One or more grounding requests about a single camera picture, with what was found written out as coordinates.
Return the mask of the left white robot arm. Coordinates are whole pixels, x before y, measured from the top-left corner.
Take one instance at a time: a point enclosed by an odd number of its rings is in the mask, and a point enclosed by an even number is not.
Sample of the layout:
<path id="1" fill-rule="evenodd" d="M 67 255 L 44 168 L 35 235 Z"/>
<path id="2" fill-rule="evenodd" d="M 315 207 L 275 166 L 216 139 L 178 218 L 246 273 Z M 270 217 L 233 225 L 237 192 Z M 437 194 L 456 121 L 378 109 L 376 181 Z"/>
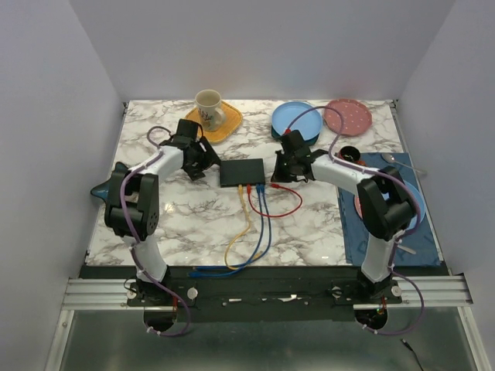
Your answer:
<path id="1" fill-rule="evenodd" d="M 150 158 L 131 168 L 116 166 L 106 181 L 104 222 L 128 245 L 137 269 L 137 278 L 148 282 L 145 296 L 154 305 L 164 305 L 171 286 L 164 281 L 168 266 L 154 237 L 159 224 L 159 186 L 182 170 L 191 180 L 204 177 L 212 165 L 221 163 L 206 139 L 201 125 L 179 120 L 169 139 L 156 143 Z"/>

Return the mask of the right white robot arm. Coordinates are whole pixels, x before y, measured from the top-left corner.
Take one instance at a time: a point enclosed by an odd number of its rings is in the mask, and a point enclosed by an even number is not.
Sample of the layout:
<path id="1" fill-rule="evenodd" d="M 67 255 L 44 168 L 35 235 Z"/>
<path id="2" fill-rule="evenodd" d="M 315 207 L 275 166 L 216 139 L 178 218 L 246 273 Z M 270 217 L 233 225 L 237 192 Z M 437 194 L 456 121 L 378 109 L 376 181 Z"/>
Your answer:
<path id="1" fill-rule="evenodd" d="M 384 293 L 382 281 L 391 275 L 398 241 L 410 233 L 407 228 L 420 213 L 415 197 L 391 166 L 370 168 L 337 158 L 330 150 L 312 151 L 299 131 L 279 141 L 282 149 L 276 152 L 273 182 L 326 182 L 359 199 L 369 237 L 360 268 L 365 278 L 355 287 L 361 301 L 376 301 Z"/>

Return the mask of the black network switch box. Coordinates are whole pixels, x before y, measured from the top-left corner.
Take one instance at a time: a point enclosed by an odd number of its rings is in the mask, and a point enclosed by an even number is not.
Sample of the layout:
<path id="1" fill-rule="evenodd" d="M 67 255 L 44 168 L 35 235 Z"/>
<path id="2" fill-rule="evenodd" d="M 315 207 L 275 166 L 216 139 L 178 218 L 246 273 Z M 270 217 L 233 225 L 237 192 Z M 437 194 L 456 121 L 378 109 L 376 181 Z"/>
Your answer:
<path id="1" fill-rule="evenodd" d="M 220 163 L 220 187 L 265 184 L 262 158 L 224 160 Z"/>

